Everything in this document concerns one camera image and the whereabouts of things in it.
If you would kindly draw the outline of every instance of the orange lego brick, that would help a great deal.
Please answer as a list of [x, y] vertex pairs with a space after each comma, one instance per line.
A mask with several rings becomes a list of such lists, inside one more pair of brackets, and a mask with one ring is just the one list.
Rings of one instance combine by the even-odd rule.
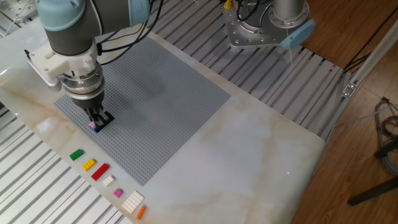
[[137, 215], [137, 219], [138, 219], [138, 220], [141, 219], [141, 216], [142, 216], [142, 214], [144, 214], [145, 209], [146, 209], [146, 207], [145, 207], [145, 206], [142, 206], [141, 210], [139, 211], [139, 213], [138, 213], [138, 215]]

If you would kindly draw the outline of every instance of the white mount piece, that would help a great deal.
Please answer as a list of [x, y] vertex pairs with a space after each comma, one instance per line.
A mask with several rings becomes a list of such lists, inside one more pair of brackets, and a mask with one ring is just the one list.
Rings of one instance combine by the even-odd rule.
[[96, 67], [98, 51], [95, 42], [85, 53], [76, 56], [65, 56], [54, 52], [47, 42], [41, 48], [29, 54], [29, 65], [39, 74], [52, 90], [60, 90], [58, 76], [66, 74], [80, 77], [92, 72]]

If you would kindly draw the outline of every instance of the pink lego brick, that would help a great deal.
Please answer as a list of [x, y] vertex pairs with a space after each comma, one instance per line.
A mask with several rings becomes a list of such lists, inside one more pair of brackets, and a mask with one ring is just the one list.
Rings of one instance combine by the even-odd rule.
[[116, 190], [113, 192], [113, 194], [119, 198], [119, 197], [120, 197], [120, 195], [122, 195], [122, 194], [123, 194], [123, 191], [122, 191], [122, 190], [120, 190], [120, 189], [116, 189]]
[[90, 122], [88, 125], [90, 125], [90, 127], [92, 127], [93, 129], [95, 129], [97, 126], [95, 125], [94, 121]]

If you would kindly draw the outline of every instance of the white lego brick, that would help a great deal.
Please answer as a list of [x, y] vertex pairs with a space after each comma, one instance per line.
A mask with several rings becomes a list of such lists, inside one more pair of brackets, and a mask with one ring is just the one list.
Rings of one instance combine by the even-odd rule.
[[122, 207], [125, 208], [129, 213], [132, 213], [138, 205], [144, 200], [144, 196], [142, 196], [138, 191], [134, 191], [129, 198], [122, 204]]
[[109, 177], [107, 177], [106, 179], [104, 179], [104, 185], [108, 186], [110, 183], [112, 183], [114, 181], [114, 178], [112, 177], [112, 175], [110, 175]]

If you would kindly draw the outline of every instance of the red lego brick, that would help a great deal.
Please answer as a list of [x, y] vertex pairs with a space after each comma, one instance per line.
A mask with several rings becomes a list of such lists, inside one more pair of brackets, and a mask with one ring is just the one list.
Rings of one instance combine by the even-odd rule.
[[91, 178], [97, 181], [108, 169], [109, 166], [107, 164], [102, 164], [102, 166], [98, 168], [93, 175], [91, 175]]

